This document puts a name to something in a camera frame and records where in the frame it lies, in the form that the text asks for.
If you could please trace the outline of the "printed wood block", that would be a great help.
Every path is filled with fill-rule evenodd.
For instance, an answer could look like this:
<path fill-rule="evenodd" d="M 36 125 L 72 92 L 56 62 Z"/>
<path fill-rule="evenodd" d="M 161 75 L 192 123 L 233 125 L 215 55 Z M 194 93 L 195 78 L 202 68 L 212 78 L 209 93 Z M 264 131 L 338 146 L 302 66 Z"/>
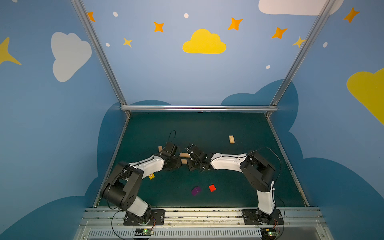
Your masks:
<path fill-rule="evenodd" d="M 190 158 L 191 156 L 188 153 L 180 153 L 181 158 Z"/>

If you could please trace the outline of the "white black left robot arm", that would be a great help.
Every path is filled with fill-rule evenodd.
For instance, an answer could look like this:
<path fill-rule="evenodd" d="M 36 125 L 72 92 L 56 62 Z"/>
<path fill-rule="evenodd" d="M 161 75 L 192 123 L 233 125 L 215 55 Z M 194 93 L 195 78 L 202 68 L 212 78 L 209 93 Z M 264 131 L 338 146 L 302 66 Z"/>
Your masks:
<path fill-rule="evenodd" d="M 119 162 L 105 181 L 101 198 L 116 208 L 125 211 L 128 218 L 143 225 L 151 219 L 152 207 L 138 193 L 142 180 L 156 172 L 172 171 L 182 166 L 181 158 L 176 156 L 178 147 L 173 143 L 159 153 L 136 163 Z"/>

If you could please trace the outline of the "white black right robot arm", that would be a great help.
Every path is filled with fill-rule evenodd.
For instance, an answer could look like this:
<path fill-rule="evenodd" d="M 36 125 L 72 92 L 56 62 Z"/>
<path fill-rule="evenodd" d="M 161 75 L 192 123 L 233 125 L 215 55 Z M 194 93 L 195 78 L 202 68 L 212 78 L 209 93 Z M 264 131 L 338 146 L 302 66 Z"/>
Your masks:
<path fill-rule="evenodd" d="M 190 156 L 188 165 L 191 171 L 229 170 L 242 173 L 257 191 L 256 220 L 263 225 L 278 220 L 278 217 L 274 216 L 280 214 L 276 209 L 274 197 L 276 169 L 258 150 L 240 155 L 206 154 L 196 145 L 189 145 L 187 153 Z"/>

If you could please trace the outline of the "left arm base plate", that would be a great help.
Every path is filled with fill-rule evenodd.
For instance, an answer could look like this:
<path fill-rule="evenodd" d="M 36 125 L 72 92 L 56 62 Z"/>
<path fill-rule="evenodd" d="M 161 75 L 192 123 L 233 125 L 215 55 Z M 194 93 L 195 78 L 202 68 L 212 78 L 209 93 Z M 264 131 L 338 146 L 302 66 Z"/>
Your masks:
<path fill-rule="evenodd" d="M 142 217 L 126 211 L 124 226 L 163 226 L 165 221 L 165 210 L 152 209 L 144 213 Z"/>

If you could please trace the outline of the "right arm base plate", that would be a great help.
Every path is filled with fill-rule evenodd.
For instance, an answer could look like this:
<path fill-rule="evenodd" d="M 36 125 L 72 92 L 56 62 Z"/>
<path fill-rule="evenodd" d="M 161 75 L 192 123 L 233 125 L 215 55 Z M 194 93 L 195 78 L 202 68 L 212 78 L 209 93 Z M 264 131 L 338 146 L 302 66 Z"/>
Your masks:
<path fill-rule="evenodd" d="M 244 209 L 242 217 L 245 225 L 283 225 L 283 214 L 279 209 L 275 209 L 270 215 L 259 209 Z"/>

